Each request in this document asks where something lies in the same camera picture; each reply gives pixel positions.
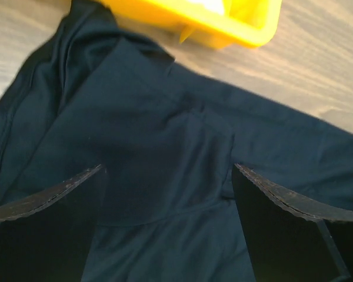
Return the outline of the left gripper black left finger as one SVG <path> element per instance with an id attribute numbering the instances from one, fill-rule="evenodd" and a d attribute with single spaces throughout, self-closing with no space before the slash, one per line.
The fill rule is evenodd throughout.
<path id="1" fill-rule="evenodd" d="M 0 281 L 80 281 L 105 191 L 99 165 L 0 206 Z"/>

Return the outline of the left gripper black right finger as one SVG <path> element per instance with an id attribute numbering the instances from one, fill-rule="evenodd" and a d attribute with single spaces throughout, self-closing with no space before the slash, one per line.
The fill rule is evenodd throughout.
<path id="1" fill-rule="evenodd" d="M 232 185 L 257 281 L 353 281 L 353 211 L 234 165 Z"/>

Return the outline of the black t shirt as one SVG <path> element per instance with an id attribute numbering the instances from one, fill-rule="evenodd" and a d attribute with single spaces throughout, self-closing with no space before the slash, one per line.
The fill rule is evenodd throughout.
<path id="1" fill-rule="evenodd" d="M 353 135 L 191 72 L 72 1 L 0 100 L 0 205 L 105 165 L 83 281 L 254 281 L 234 164 L 353 210 Z"/>

